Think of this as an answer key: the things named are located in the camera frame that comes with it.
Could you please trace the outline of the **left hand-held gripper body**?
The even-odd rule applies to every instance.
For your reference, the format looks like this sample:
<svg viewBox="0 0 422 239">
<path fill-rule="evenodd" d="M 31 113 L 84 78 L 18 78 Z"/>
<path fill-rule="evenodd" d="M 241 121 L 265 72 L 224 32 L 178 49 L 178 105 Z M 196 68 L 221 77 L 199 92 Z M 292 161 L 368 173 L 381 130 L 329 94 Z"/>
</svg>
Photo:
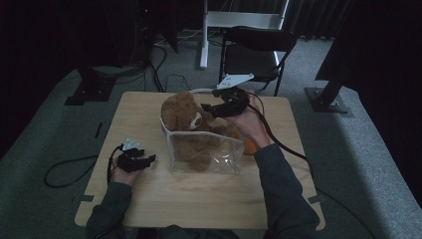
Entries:
<svg viewBox="0 0 422 239">
<path fill-rule="evenodd" d="M 121 155 L 117 158 L 117 166 L 125 172 L 133 172 L 141 170 L 140 161 L 141 157 L 132 157 L 135 148 L 139 149 L 139 143 L 127 138 L 121 146 Z"/>
</svg>

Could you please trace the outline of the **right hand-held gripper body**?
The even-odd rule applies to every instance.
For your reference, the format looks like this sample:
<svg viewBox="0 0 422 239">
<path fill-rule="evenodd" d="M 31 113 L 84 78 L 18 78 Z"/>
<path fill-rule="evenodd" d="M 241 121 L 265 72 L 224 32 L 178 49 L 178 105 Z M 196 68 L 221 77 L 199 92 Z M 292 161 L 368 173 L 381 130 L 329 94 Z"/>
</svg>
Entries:
<svg viewBox="0 0 422 239">
<path fill-rule="evenodd" d="M 246 106 L 249 104 L 248 94 L 238 88 L 238 85 L 245 83 L 254 78 L 253 74 L 246 75 L 229 75 L 227 74 L 220 84 L 217 85 L 216 90 L 227 89 L 229 91 L 229 98 L 223 100 L 225 111 L 225 118 L 241 114 Z"/>
</svg>

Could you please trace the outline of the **orange plush toy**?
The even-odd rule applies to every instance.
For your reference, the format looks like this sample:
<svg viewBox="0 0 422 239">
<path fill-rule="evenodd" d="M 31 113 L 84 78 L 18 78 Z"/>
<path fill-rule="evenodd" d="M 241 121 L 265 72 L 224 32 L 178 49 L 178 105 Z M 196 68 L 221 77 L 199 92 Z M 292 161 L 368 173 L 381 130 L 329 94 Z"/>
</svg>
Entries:
<svg viewBox="0 0 422 239">
<path fill-rule="evenodd" d="M 242 135 L 236 128 L 233 129 L 233 136 L 237 139 L 241 139 L 244 142 L 244 153 L 246 155 L 253 155 L 257 151 L 253 141 L 250 138 Z"/>
</svg>

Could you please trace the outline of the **person's left hand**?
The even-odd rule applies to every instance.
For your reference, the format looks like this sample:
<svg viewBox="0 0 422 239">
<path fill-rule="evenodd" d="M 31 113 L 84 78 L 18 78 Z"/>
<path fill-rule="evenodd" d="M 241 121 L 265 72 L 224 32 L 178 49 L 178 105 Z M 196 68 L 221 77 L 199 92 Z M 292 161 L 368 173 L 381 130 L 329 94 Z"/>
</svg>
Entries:
<svg viewBox="0 0 422 239">
<path fill-rule="evenodd" d="M 125 172 L 117 166 L 117 159 L 114 158 L 111 163 L 110 168 L 110 181 L 126 184 L 130 187 L 133 187 L 141 175 L 141 170 L 133 172 Z"/>
</svg>

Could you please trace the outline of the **person's right hand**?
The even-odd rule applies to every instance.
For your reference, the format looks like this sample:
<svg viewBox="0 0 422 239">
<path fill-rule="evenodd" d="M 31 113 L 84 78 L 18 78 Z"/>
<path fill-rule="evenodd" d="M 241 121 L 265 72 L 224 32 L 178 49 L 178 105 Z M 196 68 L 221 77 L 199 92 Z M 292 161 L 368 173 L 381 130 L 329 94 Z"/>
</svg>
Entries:
<svg viewBox="0 0 422 239">
<path fill-rule="evenodd" d="M 241 134 L 249 138 L 255 145 L 256 149 L 261 149 L 271 144 L 267 136 L 265 127 L 259 117 L 259 107 L 255 101 L 255 93 L 247 90 L 249 97 L 249 106 L 237 116 L 227 118 Z"/>
</svg>

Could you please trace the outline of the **black folding chair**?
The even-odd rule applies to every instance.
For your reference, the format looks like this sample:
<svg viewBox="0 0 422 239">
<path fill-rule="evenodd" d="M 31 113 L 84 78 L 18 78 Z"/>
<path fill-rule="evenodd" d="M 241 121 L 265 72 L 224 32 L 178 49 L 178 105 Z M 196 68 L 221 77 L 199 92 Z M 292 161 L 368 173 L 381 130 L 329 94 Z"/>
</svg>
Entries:
<svg viewBox="0 0 422 239">
<path fill-rule="evenodd" d="M 276 81 L 276 97 L 286 58 L 296 43 L 297 37 L 286 30 L 228 28 L 222 38 L 219 82 L 226 76 L 253 74 L 251 81 L 265 83 L 263 89 Z"/>
</svg>

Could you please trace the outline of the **white metal desk frame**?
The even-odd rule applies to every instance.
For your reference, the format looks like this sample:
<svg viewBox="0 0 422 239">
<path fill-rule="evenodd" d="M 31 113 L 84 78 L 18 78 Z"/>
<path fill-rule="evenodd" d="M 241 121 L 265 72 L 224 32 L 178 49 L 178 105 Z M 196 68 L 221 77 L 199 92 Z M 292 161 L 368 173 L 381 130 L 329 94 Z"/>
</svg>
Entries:
<svg viewBox="0 0 422 239">
<path fill-rule="evenodd" d="M 202 48 L 200 56 L 200 68 L 208 66 L 208 28 L 231 28 L 235 26 L 248 26 L 260 29 L 280 30 L 285 22 L 286 13 L 290 0 L 282 0 L 281 10 L 277 14 L 247 13 L 247 12 L 223 12 L 210 11 L 208 0 L 204 0 Z"/>
</svg>

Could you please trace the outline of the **black stand with base plate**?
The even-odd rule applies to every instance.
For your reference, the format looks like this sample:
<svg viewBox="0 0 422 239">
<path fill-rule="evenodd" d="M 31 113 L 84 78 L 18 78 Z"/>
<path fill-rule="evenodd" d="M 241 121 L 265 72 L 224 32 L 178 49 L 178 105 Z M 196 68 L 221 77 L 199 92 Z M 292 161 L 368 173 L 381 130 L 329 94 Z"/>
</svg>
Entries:
<svg viewBox="0 0 422 239">
<path fill-rule="evenodd" d="M 78 68 L 81 82 L 74 94 L 65 101 L 66 106 L 82 106 L 85 102 L 107 102 L 116 77 L 102 75 L 92 67 Z"/>
<path fill-rule="evenodd" d="M 343 118 L 353 118 L 353 113 L 339 95 L 343 81 L 328 81 L 326 86 L 305 88 L 310 104 L 317 113 L 339 114 Z"/>
</svg>

